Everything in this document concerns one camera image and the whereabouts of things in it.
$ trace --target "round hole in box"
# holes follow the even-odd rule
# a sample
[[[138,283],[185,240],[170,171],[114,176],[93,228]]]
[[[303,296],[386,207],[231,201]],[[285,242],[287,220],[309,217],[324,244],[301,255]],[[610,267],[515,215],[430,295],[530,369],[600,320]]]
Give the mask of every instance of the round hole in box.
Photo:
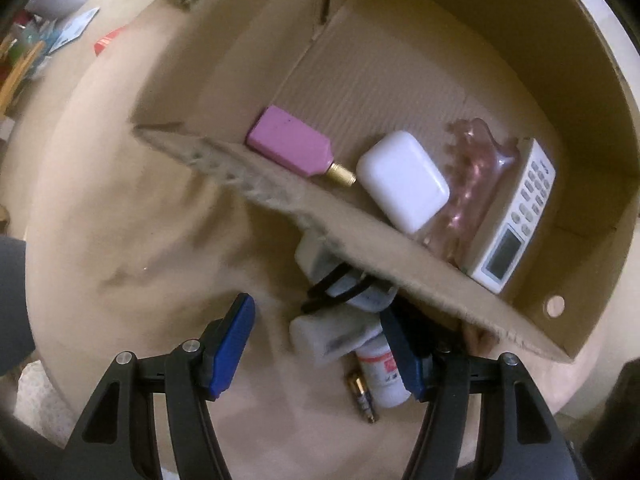
[[[552,296],[546,300],[545,312],[549,317],[559,317],[564,312],[564,298],[562,296]]]

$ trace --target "white paper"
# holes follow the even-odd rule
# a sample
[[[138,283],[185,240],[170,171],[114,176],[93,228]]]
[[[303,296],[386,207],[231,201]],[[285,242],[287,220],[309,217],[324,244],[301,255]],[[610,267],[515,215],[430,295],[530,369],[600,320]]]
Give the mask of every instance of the white paper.
[[[51,54],[53,51],[59,49],[61,46],[65,46],[70,41],[73,41],[80,37],[80,35],[84,32],[89,22],[94,18],[96,13],[100,10],[100,7],[95,7],[87,12],[83,12],[79,16],[76,16],[69,23],[65,25],[65,28],[62,29],[59,38],[53,44],[49,53]]]

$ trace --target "gold and black battery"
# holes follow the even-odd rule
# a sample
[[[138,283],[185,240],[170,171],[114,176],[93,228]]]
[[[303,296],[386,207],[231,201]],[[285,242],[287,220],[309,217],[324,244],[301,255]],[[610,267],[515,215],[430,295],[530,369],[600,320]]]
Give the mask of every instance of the gold and black battery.
[[[352,372],[347,375],[345,380],[353,394],[353,399],[356,401],[360,413],[367,419],[369,424],[376,422],[378,420],[378,414],[373,408],[371,393],[367,388],[367,383],[365,382],[364,377],[360,372]]]

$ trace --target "floor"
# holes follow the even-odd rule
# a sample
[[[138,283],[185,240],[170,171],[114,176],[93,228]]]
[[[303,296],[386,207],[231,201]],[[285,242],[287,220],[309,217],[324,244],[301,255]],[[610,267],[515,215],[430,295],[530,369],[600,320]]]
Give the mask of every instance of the floor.
[[[112,30],[126,25],[153,0],[89,0],[82,10],[100,7],[100,12],[84,34],[52,56],[41,80],[25,90],[12,117],[17,120],[0,171],[0,203],[12,216],[9,234],[24,238],[29,211],[38,176],[38,168],[47,141],[66,101],[87,67],[95,59],[94,43]],[[632,92],[640,102],[640,57],[622,26],[603,0],[583,0],[594,16],[610,47],[618,58]],[[613,385],[622,364],[640,355],[640,314],[636,302],[640,296],[634,277],[640,272],[640,237],[634,246],[612,299],[609,336],[596,366],[583,389],[565,407],[559,421],[569,434],[584,436],[602,409],[602,402]]]
[[[94,43],[135,18],[154,0],[88,0],[100,7],[82,36],[53,53],[43,77],[28,87],[9,115],[16,120],[0,171],[0,203],[10,212],[8,234],[24,238],[38,168],[47,141],[80,78],[95,59]]]

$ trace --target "corrugated cardboard bottom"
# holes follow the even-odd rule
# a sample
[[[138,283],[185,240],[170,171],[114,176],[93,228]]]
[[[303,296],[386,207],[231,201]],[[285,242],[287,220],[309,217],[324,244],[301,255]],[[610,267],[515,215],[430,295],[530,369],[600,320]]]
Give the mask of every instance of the corrugated cardboard bottom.
[[[570,164],[558,133],[535,99],[479,34],[431,0],[346,0],[273,103],[327,135],[336,159],[350,168],[383,135],[404,129],[420,140],[447,174],[453,162],[453,138],[447,127],[461,118],[484,119],[499,142],[509,137],[536,137],[559,176],[526,257],[502,295],[516,309],[389,227],[357,184],[339,189],[323,179],[314,184],[300,182],[268,161],[258,162],[259,157],[243,145],[243,128],[223,128],[214,142],[257,170],[261,179],[281,184],[290,203],[271,200],[269,205],[326,234],[327,243],[351,263],[393,279],[410,294],[541,354],[557,360],[576,355],[608,298],[603,296],[606,290],[596,294],[590,288],[600,290],[602,280],[597,277],[606,262],[613,259],[622,265],[620,248],[615,254],[612,251],[618,220],[637,186],[609,174],[590,173],[593,189],[584,190],[580,178],[570,178],[589,171],[581,164],[575,168]],[[187,121],[187,130],[205,131],[210,110],[202,107]],[[567,181],[572,186],[570,200],[564,203]],[[257,187],[246,194],[260,195]],[[612,188],[619,190],[613,199]],[[580,202],[581,193],[588,195],[585,203]],[[601,200],[613,200],[616,206],[598,208]],[[581,231],[585,220],[590,225],[588,232]],[[564,274],[558,273],[558,266],[549,265],[560,260],[566,263]],[[614,283],[616,272],[611,275],[608,282]],[[577,287],[582,287],[580,294],[576,294]],[[570,301],[571,316],[541,317],[545,298],[553,294],[566,294],[568,300],[587,298],[590,315],[583,319],[588,322],[572,327],[583,306]]]

